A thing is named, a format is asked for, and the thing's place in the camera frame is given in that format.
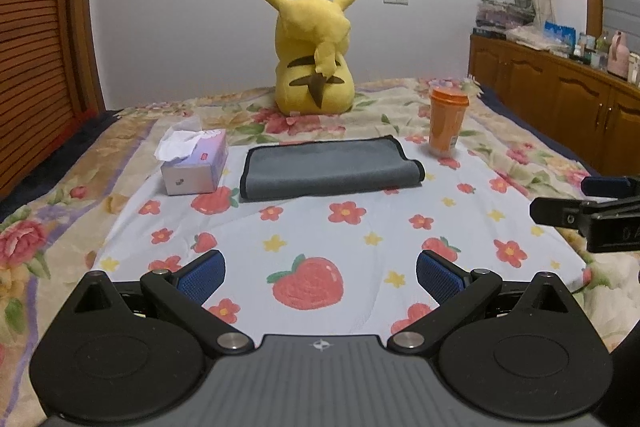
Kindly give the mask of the purple and grey towel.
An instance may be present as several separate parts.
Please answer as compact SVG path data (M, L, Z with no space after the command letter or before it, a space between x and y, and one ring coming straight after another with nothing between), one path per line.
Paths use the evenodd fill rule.
M247 202L334 196L420 185L425 170L391 135L258 146L247 152L240 195Z

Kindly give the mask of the wooden sideboard cabinet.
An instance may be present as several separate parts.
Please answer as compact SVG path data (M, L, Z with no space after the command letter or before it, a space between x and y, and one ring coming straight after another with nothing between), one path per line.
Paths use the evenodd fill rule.
M607 72L472 35L469 74L525 124L605 176L639 172L639 89Z

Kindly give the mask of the white strawberry print cloth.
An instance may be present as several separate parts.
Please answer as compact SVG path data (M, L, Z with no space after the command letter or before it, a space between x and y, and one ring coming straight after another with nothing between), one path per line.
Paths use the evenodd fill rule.
M480 158L455 160L406 144L425 169L421 185L330 197L243 202L245 150L230 153L217 190L169 196L153 174L130 197L96 257L115 281L175 271L218 249L226 275L205 308L246 335L388 337L434 309L416 258L435 251L465 270L507 281L541 271L576 291L584 260L561 235L530 220L520 188Z

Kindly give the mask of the purple tissue box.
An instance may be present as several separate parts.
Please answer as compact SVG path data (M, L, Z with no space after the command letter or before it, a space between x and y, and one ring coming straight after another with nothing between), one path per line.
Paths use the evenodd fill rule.
M173 124L154 152L169 196L217 190L228 157L227 131L203 128L191 116Z

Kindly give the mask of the floral bed quilt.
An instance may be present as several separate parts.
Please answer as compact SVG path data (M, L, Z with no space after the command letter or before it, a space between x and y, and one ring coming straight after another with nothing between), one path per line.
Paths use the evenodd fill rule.
M123 110L84 155L66 168L60 182L29 199L1 225L1 421L35 426L43 410L29 381L32 352L96 257L128 200L153 174L160 173L154 152L165 132L191 116L203 128L227 131L232 150L257 145L379 138L393 135L406 144L426 144L429 79L391 79L356 90L354 108L336 116L280 114L269 89L206 96ZM477 156L506 182L538 196L579 196L586 169L570 156L542 143L516 122L484 102L484 89L460 82L470 106L462 124L459 150ZM584 260L586 283L573 291L606 347L616 347L639 320L639 257L634 253L593 255L574 231L554 229Z

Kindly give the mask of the pink bottle on cabinet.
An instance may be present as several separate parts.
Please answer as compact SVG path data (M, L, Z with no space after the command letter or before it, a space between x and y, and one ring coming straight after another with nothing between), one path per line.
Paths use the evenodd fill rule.
M616 31L608 48L608 64L606 70L616 77L627 79L629 64L629 49L627 37L623 31Z

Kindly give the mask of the orange plastic cup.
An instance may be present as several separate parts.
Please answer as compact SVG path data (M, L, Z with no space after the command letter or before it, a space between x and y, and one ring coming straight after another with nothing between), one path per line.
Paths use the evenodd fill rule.
M428 146L439 157L452 157L462 129L469 97L459 89L435 87L430 93Z

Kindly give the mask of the blue and white package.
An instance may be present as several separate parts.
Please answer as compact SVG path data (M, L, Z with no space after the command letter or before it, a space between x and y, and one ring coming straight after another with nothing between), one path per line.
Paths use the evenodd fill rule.
M571 48L574 48L576 44L576 29L574 27L559 25L552 23L551 20L546 20L544 22L544 34Z

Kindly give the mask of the stack of folded fabrics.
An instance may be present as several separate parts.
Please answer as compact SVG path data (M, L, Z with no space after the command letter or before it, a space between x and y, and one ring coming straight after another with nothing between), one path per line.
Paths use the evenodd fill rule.
M535 20L535 10L497 0L480 0L472 34L506 40L508 30L526 26Z

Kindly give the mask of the wooden slatted wardrobe door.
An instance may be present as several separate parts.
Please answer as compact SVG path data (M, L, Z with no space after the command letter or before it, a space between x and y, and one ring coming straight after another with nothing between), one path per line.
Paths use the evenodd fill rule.
M1 194L104 109L89 0L1 0Z

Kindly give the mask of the yellow Pikachu plush toy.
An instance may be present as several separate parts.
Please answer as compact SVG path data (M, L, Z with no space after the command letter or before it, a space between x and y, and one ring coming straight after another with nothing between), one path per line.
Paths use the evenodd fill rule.
M355 83L346 54L356 0L265 0L278 12L274 101L286 116L343 114Z

